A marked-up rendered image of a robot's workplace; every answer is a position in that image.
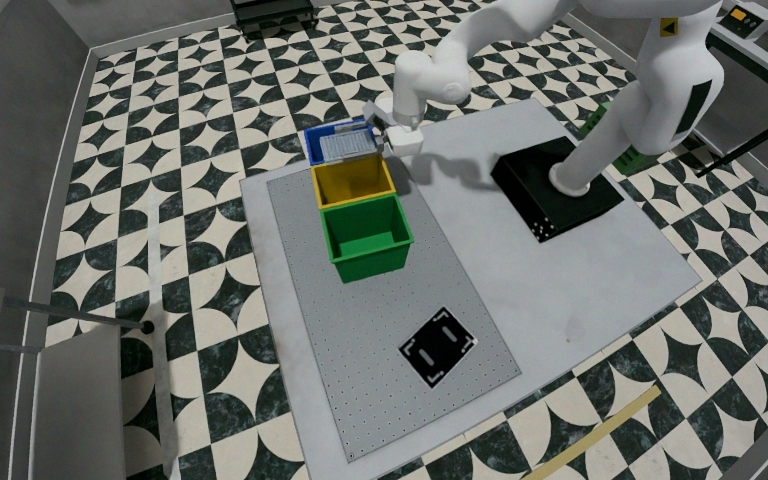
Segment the yellow recycle bin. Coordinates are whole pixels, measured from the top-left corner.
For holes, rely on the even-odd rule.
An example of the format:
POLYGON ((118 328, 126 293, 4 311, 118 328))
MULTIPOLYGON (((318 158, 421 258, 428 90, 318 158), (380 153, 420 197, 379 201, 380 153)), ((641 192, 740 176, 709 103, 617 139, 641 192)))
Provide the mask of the yellow recycle bin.
POLYGON ((324 163, 310 167, 319 210, 396 193, 381 153, 330 166, 324 163))

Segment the green returns bin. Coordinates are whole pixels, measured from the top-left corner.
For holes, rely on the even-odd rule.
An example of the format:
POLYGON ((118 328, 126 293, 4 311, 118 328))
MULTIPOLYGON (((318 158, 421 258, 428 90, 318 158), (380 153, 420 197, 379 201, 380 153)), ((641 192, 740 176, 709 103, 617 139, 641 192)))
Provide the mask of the green returns bin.
POLYGON ((397 193, 319 211, 343 284, 404 268, 415 241, 397 193))

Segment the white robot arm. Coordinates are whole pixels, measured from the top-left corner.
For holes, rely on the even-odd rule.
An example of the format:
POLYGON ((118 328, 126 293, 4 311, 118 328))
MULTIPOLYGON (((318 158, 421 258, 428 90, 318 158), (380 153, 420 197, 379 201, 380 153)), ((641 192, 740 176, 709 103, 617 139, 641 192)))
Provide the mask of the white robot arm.
POLYGON ((431 58, 417 50, 396 58, 392 112, 370 100, 361 109, 377 129, 385 123, 417 127, 427 99, 455 105, 468 97, 467 61, 481 49, 498 41, 531 42, 580 4, 600 17, 652 18, 634 67, 639 82, 622 88, 591 132, 549 171, 557 190, 579 197, 631 143, 645 155, 667 152, 701 119, 724 81, 705 46, 722 1, 497 0, 459 22, 431 58))

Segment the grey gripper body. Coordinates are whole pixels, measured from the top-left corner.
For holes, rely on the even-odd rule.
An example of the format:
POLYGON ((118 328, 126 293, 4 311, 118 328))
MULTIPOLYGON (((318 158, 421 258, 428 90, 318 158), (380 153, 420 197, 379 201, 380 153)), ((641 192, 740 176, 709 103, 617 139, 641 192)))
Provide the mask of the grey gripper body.
MULTIPOLYGON (((385 112, 392 112, 393 97, 379 99, 376 105, 385 112)), ((423 145, 424 136, 419 128, 406 125, 384 126, 389 138, 389 148, 396 157, 418 154, 423 145)))

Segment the blue general waste bin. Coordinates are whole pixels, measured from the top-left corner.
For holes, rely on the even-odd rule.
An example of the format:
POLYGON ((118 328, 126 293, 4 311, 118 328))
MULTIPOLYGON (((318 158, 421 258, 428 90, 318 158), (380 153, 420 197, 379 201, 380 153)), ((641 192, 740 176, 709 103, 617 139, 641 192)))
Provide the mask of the blue general waste bin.
MULTIPOLYGON (((359 119, 359 120, 354 120, 354 121, 349 121, 349 122, 343 122, 343 123, 338 123, 338 124, 327 125, 327 126, 322 126, 322 127, 317 127, 317 128, 303 130, 304 131, 304 136, 305 136, 305 141, 306 141, 306 147, 307 147, 307 152, 308 152, 310 166, 314 166, 314 165, 319 165, 319 164, 324 164, 325 163, 324 157, 323 157, 323 153, 322 153, 322 149, 321 149, 321 145, 320 145, 320 141, 319 141, 319 139, 320 139, 319 137, 335 134, 334 126, 348 124, 348 123, 354 123, 354 122, 364 121, 364 120, 365 119, 359 119), (308 138, 309 138, 309 141, 308 141, 308 138)), ((374 136, 373 130, 371 128, 371 125, 363 126, 363 127, 358 127, 358 128, 353 128, 353 131, 354 130, 359 130, 359 129, 364 129, 364 128, 368 128, 369 129, 371 137, 372 137, 374 145, 375 145, 375 148, 376 148, 375 136, 374 136)))

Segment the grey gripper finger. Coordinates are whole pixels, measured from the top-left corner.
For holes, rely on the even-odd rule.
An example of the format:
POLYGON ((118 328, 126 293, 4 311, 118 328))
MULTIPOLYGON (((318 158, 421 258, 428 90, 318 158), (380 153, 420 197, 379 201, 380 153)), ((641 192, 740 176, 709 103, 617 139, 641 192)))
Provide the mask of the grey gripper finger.
POLYGON ((381 129, 381 135, 383 136, 375 137, 375 143, 376 143, 375 149, 362 151, 362 152, 355 151, 355 152, 342 154, 343 162, 358 160, 358 159, 361 159, 362 157, 382 153, 384 151, 384 143, 389 142, 389 138, 384 127, 381 129))
POLYGON ((352 128, 358 128, 358 127, 363 127, 368 125, 371 125, 371 124, 367 123, 367 121, 360 121, 355 123, 334 126, 334 130, 335 130, 335 134, 338 134, 338 133, 353 131, 352 128))

